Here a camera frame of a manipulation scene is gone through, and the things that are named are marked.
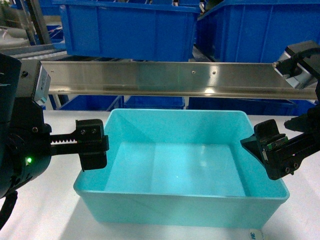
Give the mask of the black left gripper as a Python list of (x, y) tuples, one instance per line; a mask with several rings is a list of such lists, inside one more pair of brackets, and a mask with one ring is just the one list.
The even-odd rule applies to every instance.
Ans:
[(2, 198), (41, 175), (50, 154), (77, 154), (83, 172), (107, 166), (109, 137), (101, 119), (76, 120), (71, 133), (50, 136), (51, 132), (40, 105), (28, 97), (15, 99), (0, 165)]

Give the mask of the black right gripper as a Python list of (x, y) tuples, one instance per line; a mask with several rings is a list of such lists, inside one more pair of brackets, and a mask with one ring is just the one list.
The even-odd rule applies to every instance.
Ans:
[(255, 125), (253, 135), (240, 141), (247, 152), (263, 163), (271, 180), (293, 175), (305, 158), (320, 151), (320, 81), (315, 93), (318, 104), (284, 123), (286, 129), (302, 134), (288, 139), (279, 132), (276, 121), (270, 119)]

